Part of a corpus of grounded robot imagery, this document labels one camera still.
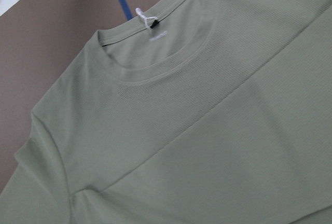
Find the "olive green long-sleeve shirt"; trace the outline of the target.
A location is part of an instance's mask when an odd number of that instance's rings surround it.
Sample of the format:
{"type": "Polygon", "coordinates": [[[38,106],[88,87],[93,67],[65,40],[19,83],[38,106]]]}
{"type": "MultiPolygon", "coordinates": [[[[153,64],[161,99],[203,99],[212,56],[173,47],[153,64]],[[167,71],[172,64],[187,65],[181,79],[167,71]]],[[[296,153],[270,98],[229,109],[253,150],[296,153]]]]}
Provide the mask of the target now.
{"type": "Polygon", "coordinates": [[[161,0],[31,111],[1,223],[331,223],[331,0],[161,0]]]}

